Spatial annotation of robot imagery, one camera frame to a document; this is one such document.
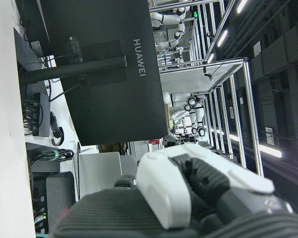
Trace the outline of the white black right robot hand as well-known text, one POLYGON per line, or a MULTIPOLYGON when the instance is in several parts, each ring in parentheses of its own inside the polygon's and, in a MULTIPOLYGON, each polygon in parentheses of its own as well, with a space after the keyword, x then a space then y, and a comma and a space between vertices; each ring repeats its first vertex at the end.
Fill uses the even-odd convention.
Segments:
POLYGON ((146 153, 136 185, 84 196, 52 238, 298 238, 274 184, 196 144, 146 153))

